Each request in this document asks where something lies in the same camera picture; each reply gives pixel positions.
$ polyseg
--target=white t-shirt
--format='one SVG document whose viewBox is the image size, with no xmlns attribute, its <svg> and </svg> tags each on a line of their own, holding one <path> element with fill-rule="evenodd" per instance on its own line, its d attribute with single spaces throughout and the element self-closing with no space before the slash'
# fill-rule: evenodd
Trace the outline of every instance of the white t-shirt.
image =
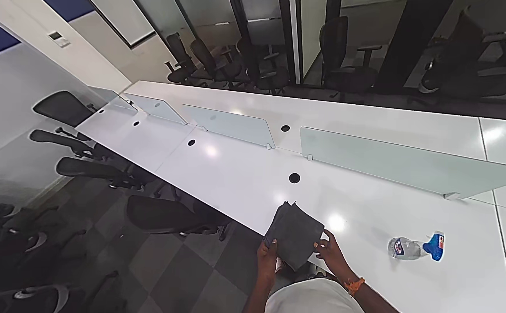
<svg viewBox="0 0 506 313">
<path fill-rule="evenodd" d="M 364 313 L 339 283 L 318 278 L 291 284 L 266 301 L 265 313 Z"/>
</svg>

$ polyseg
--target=bottle label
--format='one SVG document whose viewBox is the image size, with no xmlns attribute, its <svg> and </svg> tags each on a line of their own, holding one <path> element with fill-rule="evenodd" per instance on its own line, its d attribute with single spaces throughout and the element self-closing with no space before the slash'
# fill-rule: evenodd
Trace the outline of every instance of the bottle label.
<svg viewBox="0 0 506 313">
<path fill-rule="evenodd" d="M 404 255 L 404 247 L 402 247 L 402 243 L 400 242 L 400 238 L 396 239 L 396 242 L 394 243 L 394 252 L 398 256 Z"/>
</svg>

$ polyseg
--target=thermostat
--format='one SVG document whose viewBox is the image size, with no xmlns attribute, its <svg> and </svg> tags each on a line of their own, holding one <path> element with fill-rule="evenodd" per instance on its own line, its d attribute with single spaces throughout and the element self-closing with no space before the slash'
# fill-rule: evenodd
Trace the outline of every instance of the thermostat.
<svg viewBox="0 0 506 313">
<path fill-rule="evenodd" d="M 49 34 L 48 37 L 50 37 L 58 46 L 62 48 L 68 46 L 71 43 L 69 40 L 60 35 L 59 32 L 53 32 Z"/>
</svg>

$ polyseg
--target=person's right hand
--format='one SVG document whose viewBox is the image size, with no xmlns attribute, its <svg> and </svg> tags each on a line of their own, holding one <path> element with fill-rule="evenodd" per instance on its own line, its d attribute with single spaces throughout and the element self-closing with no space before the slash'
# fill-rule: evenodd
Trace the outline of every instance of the person's right hand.
<svg viewBox="0 0 506 313">
<path fill-rule="evenodd" d="M 316 257 L 324 260 L 328 269 L 336 275 L 339 280 L 347 282 L 348 279 L 355 279 L 356 276 L 349 265 L 347 265 L 346 259 L 336 242 L 334 234 L 328 230 L 324 230 L 324 233 L 328 236 L 330 241 L 321 239 L 319 243 L 313 243 L 313 246 L 319 253 Z"/>
</svg>

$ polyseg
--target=blue spray nozzle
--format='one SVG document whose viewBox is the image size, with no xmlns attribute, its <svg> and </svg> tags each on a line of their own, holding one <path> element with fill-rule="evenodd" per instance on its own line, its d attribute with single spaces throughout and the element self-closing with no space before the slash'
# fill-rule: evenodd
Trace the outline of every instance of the blue spray nozzle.
<svg viewBox="0 0 506 313">
<path fill-rule="evenodd" d="M 444 251 L 444 233 L 436 231 L 430 241 L 423 244 L 423 250 L 429 253 L 433 260 L 440 261 Z"/>
</svg>

